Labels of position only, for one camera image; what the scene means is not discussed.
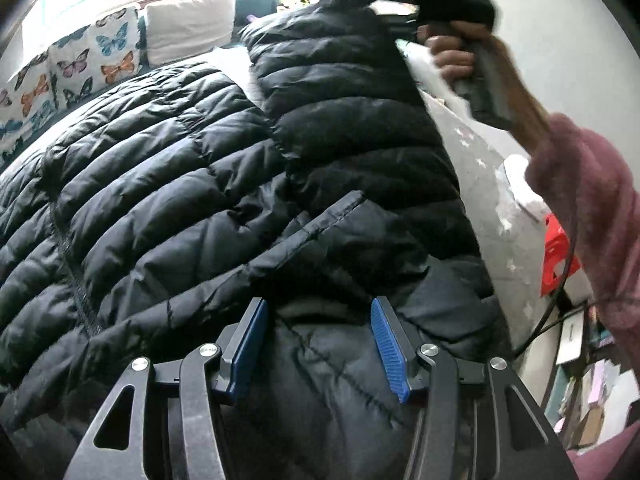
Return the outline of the person right hand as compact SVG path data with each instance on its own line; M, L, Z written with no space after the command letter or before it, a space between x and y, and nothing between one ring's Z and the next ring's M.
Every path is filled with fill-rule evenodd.
M449 23L448 32L435 24L421 25L416 39L430 50L440 76L449 87L474 73L476 55L468 44L481 44L491 54L506 54L504 43L483 24L453 21Z

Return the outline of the pink sleeved right forearm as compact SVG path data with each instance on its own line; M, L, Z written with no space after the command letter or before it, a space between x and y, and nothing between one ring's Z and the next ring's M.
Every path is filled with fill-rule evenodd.
M506 45L488 40L512 115L510 133L530 155L528 185L576 240L601 322L639 367L639 193L603 136L548 114L520 79Z

